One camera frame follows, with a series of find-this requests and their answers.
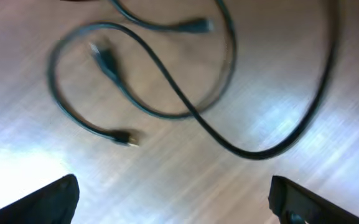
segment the black object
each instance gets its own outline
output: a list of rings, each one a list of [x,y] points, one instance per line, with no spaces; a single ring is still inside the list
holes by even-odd
[[[67,175],[0,209],[0,224],[69,224],[80,191],[74,175]]]
[[[132,15],[129,11],[125,10],[122,5],[119,3],[118,0],[111,0],[111,2],[114,4],[114,6],[117,8],[117,10],[122,13],[126,18],[128,18],[130,21],[133,21],[134,23],[149,28],[153,30],[158,31],[175,31],[180,32],[179,30],[175,30],[172,28],[172,26],[160,26],[160,25],[154,25],[145,21],[140,20],[139,18]],[[223,17],[225,18],[225,24],[227,31],[233,41],[233,61],[230,65],[230,74],[233,74],[235,70],[235,63],[236,63],[236,37],[235,37],[235,28],[234,24],[232,22],[232,19],[230,17],[230,13],[228,12],[228,9],[226,8],[223,0],[215,0],[217,3],[221,13],[223,14]],[[56,84],[56,77],[55,77],[55,67],[58,62],[60,52],[61,50],[74,38],[77,38],[79,36],[85,35],[93,30],[96,29],[116,29],[124,32],[131,38],[133,38],[136,42],[138,42],[143,49],[148,53],[150,58],[154,61],[154,63],[157,65],[159,70],[162,72],[163,76],[167,79],[169,84],[171,85],[172,89],[176,92],[178,97],[184,102],[185,106],[189,110],[190,113],[185,114],[165,114],[160,113],[156,110],[150,109],[147,106],[143,105],[142,102],[136,100],[135,97],[132,96],[132,94],[127,91],[127,87],[124,84],[124,82],[121,81],[120,77],[121,74],[115,68],[115,66],[111,66],[110,64],[115,64],[114,55],[109,55],[106,57],[100,58],[101,60],[97,61],[99,63],[99,66],[101,68],[105,68],[103,72],[109,76],[115,84],[121,89],[121,91],[127,96],[128,100],[131,101],[132,104],[137,106],[139,109],[143,110],[143,112],[148,113],[153,116],[157,116],[158,118],[165,118],[165,119],[178,119],[178,118],[187,118],[188,116],[193,116],[199,124],[213,137],[221,146],[223,146],[228,151],[236,154],[237,156],[240,156],[245,159],[252,159],[252,160],[263,160],[263,159],[270,159],[272,157],[278,156],[282,154],[283,152],[287,151],[293,144],[297,142],[297,140],[301,137],[301,135],[305,132],[308,125],[313,120],[316,112],[318,111],[318,108],[324,98],[325,91],[329,85],[329,80],[332,75],[332,71],[335,64],[335,59],[337,58],[337,51],[338,51],[338,42],[340,38],[340,24],[339,24],[339,1],[338,0],[329,0],[329,1],[322,1],[325,3],[324,9],[327,11],[327,17],[329,21],[329,52],[327,56],[327,62],[325,64],[325,68],[323,71],[322,78],[320,79],[319,87],[317,89],[317,93],[312,100],[312,103],[310,104],[306,114],[303,118],[301,118],[299,124],[296,126],[296,128],[288,135],[284,140],[282,140],[279,144],[273,146],[272,148],[259,151],[259,152],[251,152],[251,151],[245,151],[242,150],[234,145],[232,145],[230,142],[228,142],[225,138],[223,138],[220,134],[218,134],[201,116],[200,113],[197,111],[196,107],[187,99],[187,97],[184,95],[182,90],[178,87],[174,79],[171,77],[168,70],[165,68],[165,66],[160,61],[159,57],[153,52],[153,50],[148,46],[145,41],[143,41],[138,35],[136,35],[131,30],[115,23],[110,22],[98,22],[94,24],[90,24],[87,26],[82,26],[71,33],[69,33],[67,36],[65,36],[53,49],[50,60],[49,60],[49,66],[48,66],[48,78],[49,78],[49,88],[52,93],[52,96],[55,98],[55,101],[58,103],[59,107],[66,113],[68,117],[70,117],[72,120],[74,120],[77,124],[82,126],[83,128],[91,131],[94,134],[100,135],[104,138],[108,139],[114,139],[114,136],[111,135],[111,131],[108,130],[100,130],[96,127],[94,127],[92,124],[89,124],[88,122],[84,121],[84,119],[74,112],[71,108],[71,106],[62,98],[61,95],[58,93],[58,88]]]
[[[269,207],[281,224],[359,224],[359,218],[293,181],[272,177]]]

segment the wooden table surface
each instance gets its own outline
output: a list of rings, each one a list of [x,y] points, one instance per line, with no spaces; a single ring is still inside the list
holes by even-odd
[[[226,95],[203,117],[237,146],[258,151],[286,136],[312,98],[327,52],[320,1],[226,0],[236,24],[239,63]],[[69,47],[57,68],[67,99],[104,128],[144,134],[126,148],[69,120],[51,98],[46,61],[56,41],[93,21],[124,19],[108,1],[0,0],[0,208],[67,173],[80,201],[73,223],[278,223],[268,207],[272,175],[283,175],[359,216],[359,1],[341,1],[345,28],[327,99],[287,153],[247,161],[225,151],[193,119],[142,113],[95,65],[87,42],[108,36],[126,80],[151,106],[183,104],[132,39],[101,31]],[[127,0],[161,23],[207,16],[203,35],[155,33],[145,39],[197,103],[220,76],[226,44],[212,0]]]

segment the brown surface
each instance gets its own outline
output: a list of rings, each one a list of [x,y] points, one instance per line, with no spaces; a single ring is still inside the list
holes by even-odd
[[[219,76],[222,24],[207,0],[127,1],[151,21],[206,15],[206,35],[145,38],[194,102]],[[297,123],[322,71],[325,19],[318,0],[226,0],[238,29],[239,66],[222,101],[204,117],[237,146],[259,150]],[[287,153],[247,161],[226,152],[192,119],[152,118],[96,69],[85,41],[59,65],[67,98],[105,128],[144,131],[140,148],[116,146],[71,122],[51,99],[45,62],[74,27],[119,20],[106,1],[0,1],[0,208],[72,172],[80,183],[74,223],[277,223],[268,208],[271,176],[286,176],[359,216],[359,1],[342,1],[345,23],[333,85],[308,133]],[[184,110],[133,40],[105,32],[128,82],[151,106]]]

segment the thick black cable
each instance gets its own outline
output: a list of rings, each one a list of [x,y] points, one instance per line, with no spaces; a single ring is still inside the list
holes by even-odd
[[[217,4],[219,5],[221,11],[224,14],[228,14],[228,9],[226,8],[225,4],[222,0],[216,0]],[[327,12],[329,14],[329,54],[327,56],[327,62],[325,64],[325,68],[323,71],[322,78],[319,82],[319,87],[317,89],[317,93],[312,100],[306,114],[301,119],[299,124],[296,128],[286,137],[283,141],[279,144],[271,147],[269,149],[259,151],[259,152],[250,152],[244,151],[236,146],[230,144],[225,138],[220,136],[199,114],[196,108],[191,104],[191,102],[187,99],[187,97],[183,94],[182,90],[178,87],[174,79],[171,77],[170,73],[167,71],[165,66],[162,64],[158,56],[153,52],[153,50],[148,46],[145,41],[143,41],[138,35],[136,35],[133,31],[127,29],[126,27],[114,24],[110,22],[98,22],[94,24],[90,24],[87,26],[79,27],[75,29],[73,32],[69,33],[66,37],[64,37],[53,49],[48,66],[48,77],[49,77],[49,87],[50,91],[57,101],[59,107],[66,112],[66,114],[71,117],[74,121],[76,121],[80,126],[86,128],[87,130],[98,134],[100,136],[111,138],[111,135],[108,131],[100,131],[99,129],[93,127],[92,125],[88,124],[86,121],[83,121],[81,118],[78,117],[72,111],[70,105],[65,102],[62,97],[59,95],[57,84],[56,84],[56,77],[55,77],[55,67],[57,65],[60,52],[61,50],[74,38],[79,36],[85,35],[95,29],[116,29],[124,32],[131,38],[133,38],[136,42],[138,42],[144,50],[149,54],[152,60],[156,63],[159,70],[162,72],[163,76],[167,79],[171,87],[174,89],[178,97],[184,102],[185,106],[188,108],[192,116],[200,123],[200,125],[224,148],[229,150],[230,152],[236,154],[245,159],[252,159],[252,160],[262,160],[262,159],[269,159],[274,156],[277,156],[286,150],[288,150],[301,136],[302,133],[306,130],[310,122],[313,120],[314,115],[316,114],[319,105],[321,104],[324,93],[326,88],[329,85],[329,80],[332,74],[332,70],[334,67],[335,59],[337,57],[337,50],[338,50],[338,40],[340,37],[340,24],[339,24],[339,11],[338,11],[338,0],[331,0],[329,1],[329,6],[327,8]],[[230,23],[230,27],[234,30],[233,23]]]

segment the cable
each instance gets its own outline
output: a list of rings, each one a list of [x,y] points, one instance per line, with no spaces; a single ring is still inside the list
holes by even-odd
[[[118,10],[122,13],[122,6],[117,0],[111,0],[114,5],[118,8]],[[234,25],[231,21],[230,14],[228,12],[228,9],[226,8],[223,0],[215,0],[218,7],[221,10],[221,13],[224,15],[225,18],[225,24],[226,28],[229,31],[229,35],[233,36],[233,46],[236,48],[236,39],[235,39],[235,30]],[[132,16],[128,11],[124,11],[124,16],[128,16],[132,18],[131,20],[143,27],[148,27],[148,23],[145,23],[144,21]],[[128,144],[132,143],[130,142],[131,136],[127,135],[126,133],[122,133],[122,131],[109,131],[109,130],[100,130],[96,127],[94,127],[92,124],[85,121],[79,114],[74,112],[74,110],[71,108],[71,106],[60,96],[57,83],[56,83],[56,77],[55,77],[55,67],[57,65],[61,50],[73,39],[83,36],[93,30],[96,29],[116,29],[120,30],[121,32],[124,32],[126,35],[133,38],[136,42],[138,42],[143,49],[147,52],[147,54],[150,56],[150,58],[154,61],[154,63],[157,65],[159,70],[162,72],[163,76],[167,79],[170,86],[173,88],[173,90],[176,92],[178,97],[184,102],[187,109],[190,111],[190,114],[199,122],[199,124],[211,135],[213,139],[215,139],[219,144],[221,144],[225,149],[228,151],[236,154],[237,156],[240,156],[245,159],[252,159],[252,160],[263,160],[263,159],[269,159],[275,156],[278,156],[279,154],[287,151],[301,136],[302,133],[306,130],[309,123],[312,121],[314,115],[316,114],[319,105],[321,104],[324,93],[329,85],[329,80],[332,74],[332,70],[335,64],[335,59],[337,58],[337,51],[338,51],[338,41],[340,37],[340,24],[339,24],[339,12],[338,12],[338,0],[331,0],[329,1],[328,7],[327,7],[327,14],[329,15],[329,54],[327,56],[327,61],[325,64],[325,68],[323,71],[322,78],[319,82],[319,87],[317,89],[317,93],[312,100],[312,103],[310,104],[306,114],[301,119],[299,124],[296,126],[296,128],[286,137],[283,141],[281,141],[279,144],[275,145],[274,147],[271,147],[269,149],[259,151],[259,152],[250,152],[250,151],[244,151],[236,146],[233,146],[230,144],[224,137],[220,136],[200,115],[200,113],[197,111],[197,109],[191,104],[191,102],[187,99],[187,97],[183,94],[182,90],[178,87],[174,79],[171,77],[168,70],[165,68],[165,66],[160,61],[159,57],[153,52],[153,50],[148,46],[145,41],[143,41],[137,34],[135,34],[133,31],[129,30],[128,28],[111,23],[111,22],[96,22],[87,26],[82,26],[71,33],[69,33],[67,36],[65,36],[63,39],[61,39],[58,44],[54,47],[52,50],[52,53],[50,55],[49,60],[49,66],[47,70],[47,75],[49,78],[49,88],[52,93],[52,96],[54,97],[55,101],[59,105],[59,107],[63,110],[63,112],[66,113],[68,117],[73,119],[77,124],[82,126],[83,128],[89,130],[90,132],[97,134],[99,136],[102,136],[104,138],[108,138],[114,142],[121,143],[121,144]],[[158,26],[158,29],[165,29],[164,26]],[[94,45],[94,58],[97,61],[98,65],[102,69],[102,71],[112,79],[112,81],[115,82],[115,84],[123,91],[123,93],[127,96],[127,98],[139,109],[149,113],[150,115],[157,116],[159,118],[167,118],[172,119],[170,116],[164,116],[164,114],[160,114],[156,111],[149,110],[149,108],[144,108],[142,106],[142,103],[138,102],[135,98],[132,98],[132,94],[129,91],[126,91],[127,88],[125,84],[122,82],[119,73],[116,71],[115,66],[115,59],[113,54],[106,48],[103,48],[103,46],[100,45]],[[235,62],[236,62],[236,49],[233,51],[234,57],[233,62],[230,66],[231,72],[235,69]]]

